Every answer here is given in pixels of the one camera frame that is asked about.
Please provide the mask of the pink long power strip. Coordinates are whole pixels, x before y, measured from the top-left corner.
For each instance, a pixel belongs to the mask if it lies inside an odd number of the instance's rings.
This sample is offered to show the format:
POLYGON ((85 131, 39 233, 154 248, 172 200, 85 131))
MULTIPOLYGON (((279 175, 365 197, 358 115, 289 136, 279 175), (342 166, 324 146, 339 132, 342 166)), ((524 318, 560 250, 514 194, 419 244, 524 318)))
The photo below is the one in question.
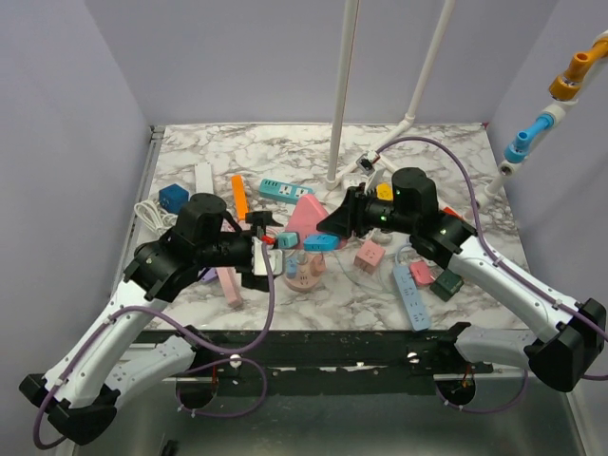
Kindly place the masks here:
POLYGON ((240 307, 242 305, 242 297, 235 269, 232 267, 219 267, 217 268, 217 274, 228 306, 231 308, 240 307))

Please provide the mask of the purple power strip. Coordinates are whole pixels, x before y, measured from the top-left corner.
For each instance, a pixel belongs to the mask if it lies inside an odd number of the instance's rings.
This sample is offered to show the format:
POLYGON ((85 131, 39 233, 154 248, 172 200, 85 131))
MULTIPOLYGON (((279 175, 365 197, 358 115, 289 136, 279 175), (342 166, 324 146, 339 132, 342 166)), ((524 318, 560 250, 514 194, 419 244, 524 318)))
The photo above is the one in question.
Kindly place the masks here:
POLYGON ((203 284, 212 283, 217 280, 218 272, 216 268, 206 268, 200 272, 198 281, 203 284))

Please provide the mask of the pink cube socket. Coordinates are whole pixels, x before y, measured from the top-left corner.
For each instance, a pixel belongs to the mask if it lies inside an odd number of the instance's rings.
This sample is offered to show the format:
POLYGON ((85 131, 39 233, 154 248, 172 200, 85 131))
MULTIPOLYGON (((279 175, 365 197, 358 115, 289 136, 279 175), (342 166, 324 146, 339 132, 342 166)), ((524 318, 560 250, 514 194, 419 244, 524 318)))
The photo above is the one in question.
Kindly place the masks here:
POLYGON ((373 275, 385 256, 386 250, 372 240, 366 240, 357 251, 353 265, 368 275, 373 275))

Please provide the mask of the pink triangular socket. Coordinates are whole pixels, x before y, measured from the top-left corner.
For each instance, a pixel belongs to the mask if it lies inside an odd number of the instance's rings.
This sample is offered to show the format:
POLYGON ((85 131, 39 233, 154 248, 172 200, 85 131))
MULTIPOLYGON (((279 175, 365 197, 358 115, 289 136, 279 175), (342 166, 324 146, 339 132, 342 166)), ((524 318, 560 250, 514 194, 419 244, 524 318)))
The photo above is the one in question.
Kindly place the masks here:
POLYGON ((296 250, 303 248, 306 238, 319 234, 316 225, 328 215, 327 209, 313 194, 304 195, 299 199, 285 227, 286 232, 297 233, 298 243, 294 247, 296 250))

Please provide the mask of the blue small plug adapter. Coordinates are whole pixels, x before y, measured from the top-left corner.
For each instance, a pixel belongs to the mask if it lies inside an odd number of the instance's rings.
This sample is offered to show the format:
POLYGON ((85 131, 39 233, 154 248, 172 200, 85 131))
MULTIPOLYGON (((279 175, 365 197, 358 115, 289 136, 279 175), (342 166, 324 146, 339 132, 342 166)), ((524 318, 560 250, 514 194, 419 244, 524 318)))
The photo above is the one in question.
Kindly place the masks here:
POLYGON ((340 245, 340 238, 330 234, 315 234, 306 237, 303 249, 307 252, 329 252, 336 250, 340 245))

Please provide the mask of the teal small plug adapter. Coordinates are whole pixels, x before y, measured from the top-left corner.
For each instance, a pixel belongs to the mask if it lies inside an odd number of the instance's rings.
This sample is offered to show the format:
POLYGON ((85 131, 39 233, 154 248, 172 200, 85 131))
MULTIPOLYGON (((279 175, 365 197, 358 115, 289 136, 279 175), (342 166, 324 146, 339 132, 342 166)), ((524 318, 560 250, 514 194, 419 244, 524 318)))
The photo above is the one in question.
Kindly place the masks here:
POLYGON ((276 235, 276 245, 279 249, 295 249, 299 244, 299 235, 296 232, 282 232, 276 235))

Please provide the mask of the white power strip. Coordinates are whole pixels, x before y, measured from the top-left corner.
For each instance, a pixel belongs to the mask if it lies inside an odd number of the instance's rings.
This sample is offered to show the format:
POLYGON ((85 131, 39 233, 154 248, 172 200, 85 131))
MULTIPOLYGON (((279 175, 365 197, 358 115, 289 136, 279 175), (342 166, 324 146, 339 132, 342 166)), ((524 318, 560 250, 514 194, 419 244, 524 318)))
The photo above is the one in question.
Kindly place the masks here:
POLYGON ((194 174, 197 193, 215 193, 213 169, 209 162, 197 163, 194 167, 194 174))

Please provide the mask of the dark blue cube socket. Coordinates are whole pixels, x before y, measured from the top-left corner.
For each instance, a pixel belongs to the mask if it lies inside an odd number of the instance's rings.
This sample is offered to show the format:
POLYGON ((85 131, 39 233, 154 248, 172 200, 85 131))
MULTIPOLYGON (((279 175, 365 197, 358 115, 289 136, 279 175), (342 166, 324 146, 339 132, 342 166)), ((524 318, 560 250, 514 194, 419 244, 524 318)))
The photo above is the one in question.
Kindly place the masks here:
POLYGON ((159 205, 167 213, 177 215, 182 206, 189 201, 189 192, 174 183, 159 191, 159 205))

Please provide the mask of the light blue power strip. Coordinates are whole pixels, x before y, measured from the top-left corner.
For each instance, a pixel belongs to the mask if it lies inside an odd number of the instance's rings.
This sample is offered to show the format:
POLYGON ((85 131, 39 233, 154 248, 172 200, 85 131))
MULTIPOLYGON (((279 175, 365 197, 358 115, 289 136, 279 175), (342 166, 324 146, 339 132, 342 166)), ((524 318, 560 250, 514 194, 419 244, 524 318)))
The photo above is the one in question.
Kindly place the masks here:
POLYGON ((394 266, 392 276, 412 329, 415 332, 428 330, 431 319, 409 268, 394 266))

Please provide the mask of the dark green cube socket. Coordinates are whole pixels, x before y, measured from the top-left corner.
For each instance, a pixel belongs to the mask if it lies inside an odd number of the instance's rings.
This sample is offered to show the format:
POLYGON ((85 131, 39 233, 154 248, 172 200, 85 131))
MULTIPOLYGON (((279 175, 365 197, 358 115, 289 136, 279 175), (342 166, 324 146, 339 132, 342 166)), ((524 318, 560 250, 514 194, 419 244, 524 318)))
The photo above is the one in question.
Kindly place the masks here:
POLYGON ((443 270, 430 284, 429 289, 442 301, 448 302, 463 287, 464 280, 449 269, 443 270))

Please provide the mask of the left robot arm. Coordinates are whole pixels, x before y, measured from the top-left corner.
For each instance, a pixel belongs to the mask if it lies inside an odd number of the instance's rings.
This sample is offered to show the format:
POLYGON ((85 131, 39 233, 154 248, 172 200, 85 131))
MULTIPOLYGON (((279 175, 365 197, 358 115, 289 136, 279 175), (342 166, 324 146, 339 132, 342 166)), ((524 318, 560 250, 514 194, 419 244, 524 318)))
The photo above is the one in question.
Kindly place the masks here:
POLYGON ((55 366, 32 373, 19 390, 38 408, 32 437, 41 450, 52 449, 40 436, 48 421, 60 434, 84 446, 112 423, 128 395, 173 374, 199 375, 211 361, 240 360, 261 343, 270 327, 242 348, 224 348, 203 339, 164 314, 182 290, 210 268, 233 267, 244 287, 276 297, 274 280, 282 254, 264 241, 274 224, 269 211, 249 212, 243 229, 213 194, 198 193, 180 209, 175 224, 158 239, 139 245, 123 271, 123 280, 85 335, 55 366), (177 335, 133 364, 119 363, 124 352, 153 318, 173 326, 177 335))

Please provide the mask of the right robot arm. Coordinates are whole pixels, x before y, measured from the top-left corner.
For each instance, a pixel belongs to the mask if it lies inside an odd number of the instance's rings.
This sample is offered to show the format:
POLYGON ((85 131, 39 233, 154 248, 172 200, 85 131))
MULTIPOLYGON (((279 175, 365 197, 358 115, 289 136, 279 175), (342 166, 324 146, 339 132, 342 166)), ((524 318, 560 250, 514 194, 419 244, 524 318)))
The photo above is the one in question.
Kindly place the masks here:
POLYGON ((344 239, 374 228, 406 234, 421 257, 477 285, 525 324, 523 332, 466 325, 437 349, 444 370, 497 363, 530 369, 554 390, 573 390, 604 348, 606 308, 557 292, 500 256, 479 230, 440 209, 435 182, 421 169, 399 169, 391 183, 391 201, 350 187, 317 230, 344 239))

